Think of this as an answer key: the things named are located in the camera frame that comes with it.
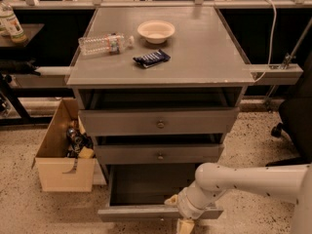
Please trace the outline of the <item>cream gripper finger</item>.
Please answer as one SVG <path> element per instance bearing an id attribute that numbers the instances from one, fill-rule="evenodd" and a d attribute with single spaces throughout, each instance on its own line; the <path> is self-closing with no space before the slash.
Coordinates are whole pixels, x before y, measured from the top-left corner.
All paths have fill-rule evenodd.
<path id="1" fill-rule="evenodd" d="M 176 223 L 176 234 L 191 234 L 195 226 L 193 219 L 179 218 Z"/>
<path id="2" fill-rule="evenodd" d="M 166 206 L 175 207 L 177 205 L 177 201 L 178 201 L 178 195 L 175 194 L 175 195 L 171 196 L 170 198 L 166 199 L 164 204 Z"/>

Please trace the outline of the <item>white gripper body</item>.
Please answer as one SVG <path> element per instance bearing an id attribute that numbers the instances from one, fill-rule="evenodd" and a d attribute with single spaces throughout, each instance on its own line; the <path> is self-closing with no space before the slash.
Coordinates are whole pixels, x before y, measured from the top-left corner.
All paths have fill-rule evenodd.
<path id="1" fill-rule="evenodd" d="M 185 187 L 177 196 L 177 208 L 184 218 L 198 219 L 208 204 L 208 196 L 201 188 Z"/>

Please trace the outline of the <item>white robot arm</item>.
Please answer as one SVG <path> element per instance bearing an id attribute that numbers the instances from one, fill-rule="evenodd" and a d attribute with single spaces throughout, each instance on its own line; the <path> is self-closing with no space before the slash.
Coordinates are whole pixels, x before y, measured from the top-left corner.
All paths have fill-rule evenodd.
<path id="1" fill-rule="evenodd" d="M 194 181 L 165 203 L 178 209 L 176 234 L 191 234 L 195 221 L 206 207 L 230 189 L 268 196 L 294 204 L 290 234 L 312 232 L 312 166 L 309 164 L 228 168 L 204 163 L 195 172 Z"/>

